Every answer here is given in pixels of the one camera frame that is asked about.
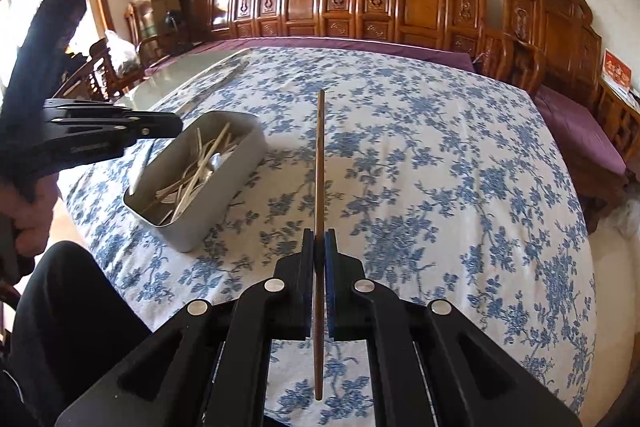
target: metal container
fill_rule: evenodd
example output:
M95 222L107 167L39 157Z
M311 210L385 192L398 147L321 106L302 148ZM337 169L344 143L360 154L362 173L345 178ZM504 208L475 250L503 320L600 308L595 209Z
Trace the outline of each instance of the metal container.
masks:
M171 208L156 204L142 216L158 190L181 178L193 160L193 145L197 143L197 129L202 142L216 138L226 123L234 139L241 137L236 149L213 172L196 197L178 218L166 225L158 223ZM150 230L161 235L174 250L187 252L198 247L209 230L218 224L234 196L244 187L249 176L267 152L260 120L242 112L211 111L197 118L155 158L140 176L136 191L125 191L125 206Z

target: purple cushion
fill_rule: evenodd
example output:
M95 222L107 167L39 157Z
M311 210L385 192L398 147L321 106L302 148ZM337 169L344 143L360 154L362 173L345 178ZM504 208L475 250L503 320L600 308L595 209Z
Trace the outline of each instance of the purple cushion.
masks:
M393 55L394 57L416 58L433 64L441 64L450 68L475 73L471 57L466 53L443 52L409 46L407 44L395 44L392 42L359 41L356 39L338 39L331 37L257 37L251 39L233 39L228 41L208 42L198 46L190 53L202 53L210 49L217 50L243 50L260 46L273 46L281 48L330 48L335 50L354 50L361 52L380 53ZM177 58L170 58L162 66L174 62ZM148 75L153 74L157 67L149 68Z
M561 151L571 147L615 174L625 173L624 160L587 108L545 86L534 103Z

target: blue floral tablecloth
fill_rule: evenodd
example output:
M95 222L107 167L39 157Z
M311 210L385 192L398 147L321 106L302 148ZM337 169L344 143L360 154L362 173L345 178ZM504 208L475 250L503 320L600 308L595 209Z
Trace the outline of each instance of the blue floral tablecloth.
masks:
M401 298L452 301L578 411L596 315L587 233L566 167L525 92L445 66L341 50L254 48L158 104L256 114L267 158L202 247L177 253L122 204L124 158L63 188L90 250L157 328L186 302L270 277L313 227L316 96L326 94L326 225ZM156 155L167 144L158 140ZM374 424L364 343L327 342L313 400L310 342L274 342L266 413L292 425Z

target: chopstick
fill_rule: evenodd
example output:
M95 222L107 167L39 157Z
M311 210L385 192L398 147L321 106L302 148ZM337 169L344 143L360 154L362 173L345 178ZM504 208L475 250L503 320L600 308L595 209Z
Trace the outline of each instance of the chopstick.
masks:
M180 216L182 211L186 208L187 204L190 202L191 192L193 191L194 187L198 183L198 180L202 176L202 173L204 172L204 169L206 168L207 163L209 162L209 159L216 152L216 149L220 145L220 142L222 142L222 140L224 139L225 134L229 130L230 126L231 124L227 122L226 125L223 127L222 131L220 132L220 134L218 135L218 137L216 138L215 142L213 142L213 145L204 154L204 156L201 155L202 159L198 160L198 169L196 170L196 173L193 175L193 177L189 181L189 185L187 185L187 188L185 188L184 193L182 194L182 198L180 199L180 202L175 207L174 215L171 218L172 222L175 219L177 219L178 216Z
M324 380L324 90L318 92L316 129L316 203L314 248L314 388L316 400L322 400Z

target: wooden chair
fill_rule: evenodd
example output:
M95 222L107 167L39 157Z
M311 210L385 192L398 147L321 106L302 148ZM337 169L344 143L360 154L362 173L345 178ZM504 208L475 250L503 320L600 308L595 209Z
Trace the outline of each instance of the wooden chair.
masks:
M542 83L550 90L545 89L544 96L557 100L557 107L543 117L571 174L590 232L622 203L628 182L625 165L640 148L640 114L633 114L599 79L601 39L592 21L585 0L504 0L504 32L540 48L545 57ZM572 103L585 111L568 110ZM584 131L593 139L571 143L566 139L569 127L574 135Z
M127 6L124 19L129 29L130 42L137 47L140 44L140 28L138 27L138 11L133 4Z
M186 24L179 25L177 31L143 39L136 48L143 70L158 66L168 57L179 54L180 49L188 42L190 37Z
M493 28L481 28L474 62L480 74L527 91L535 98L545 75L545 55L527 42Z
M144 79L142 68L127 73L123 78L118 77L111 62L107 39L94 42L89 54L90 60L69 77L54 98L116 100Z

